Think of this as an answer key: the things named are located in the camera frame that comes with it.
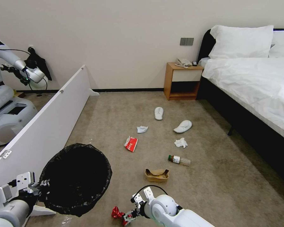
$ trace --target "floor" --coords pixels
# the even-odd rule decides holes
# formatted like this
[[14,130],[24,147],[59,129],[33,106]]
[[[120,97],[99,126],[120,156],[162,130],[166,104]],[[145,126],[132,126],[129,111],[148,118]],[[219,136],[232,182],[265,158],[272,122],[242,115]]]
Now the floor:
[[[164,108],[162,121],[154,109]],[[173,128],[185,119],[193,126],[183,134]],[[137,126],[149,126],[137,134]],[[212,223],[223,227],[284,227],[284,182],[205,100],[167,101],[163,92],[101,93],[90,97],[67,145],[91,143],[108,158],[113,171],[110,185],[96,206],[78,218],[70,215],[31,217],[27,227],[121,226],[110,215],[118,206],[123,212],[134,208],[131,196],[150,184],[145,168],[169,169],[163,187],[175,201]],[[137,137],[134,153],[124,148],[128,136]],[[186,148],[175,139],[184,137]],[[191,166],[169,162],[168,155],[191,160]],[[162,194],[154,189],[154,195]],[[139,217],[135,226],[157,226]]]
[[24,98],[30,100],[39,111],[53,96],[53,93],[44,93],[42,96],[37,96],[37,94],[26,94]]

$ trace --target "baseboard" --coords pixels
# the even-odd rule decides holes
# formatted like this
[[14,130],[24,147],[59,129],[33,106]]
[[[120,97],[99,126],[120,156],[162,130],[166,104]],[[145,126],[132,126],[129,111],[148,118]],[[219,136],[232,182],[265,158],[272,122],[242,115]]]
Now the baseboard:
[[[133,91],[163,91],[164,88],[121,88],[121,89],[93,89],[95,92],[133,92]],[[59,90],[17,90],[23,93],[57,93]]]
[[121,89],[93,89],[95,92],[133,92],[133,91],[163,91],[164,88],[121,88]]
[[23,93],[36,93],[36,94],[41,94],[41,93],[57,93],[59,90],[17,90],[17,92],[23,92]]

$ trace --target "trash bin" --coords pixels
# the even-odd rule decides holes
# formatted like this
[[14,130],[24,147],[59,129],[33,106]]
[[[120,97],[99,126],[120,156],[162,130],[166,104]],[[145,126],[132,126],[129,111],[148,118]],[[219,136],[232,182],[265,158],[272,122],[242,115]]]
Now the trash bin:
[[112,170],[105,155],[92,145],[75,143],[57,153],[44,167],[40,201],[53,211],[80,217],[105,193]]

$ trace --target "brown paper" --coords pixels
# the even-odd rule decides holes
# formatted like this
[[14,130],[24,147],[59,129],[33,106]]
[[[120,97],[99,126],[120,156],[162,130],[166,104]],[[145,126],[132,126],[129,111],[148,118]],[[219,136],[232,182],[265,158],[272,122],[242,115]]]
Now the brown paper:
[[168,169],[149,170],[145,169],[145,175],[149,182],[166,182],[169,178]]

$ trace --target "telephone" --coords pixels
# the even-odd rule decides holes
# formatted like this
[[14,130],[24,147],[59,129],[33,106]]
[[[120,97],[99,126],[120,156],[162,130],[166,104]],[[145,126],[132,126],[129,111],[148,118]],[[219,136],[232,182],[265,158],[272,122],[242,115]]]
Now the telephone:
[[185,58],[177,58],[175,65],[183,68],[188,68],[189,66],[192,66],[192,63]]

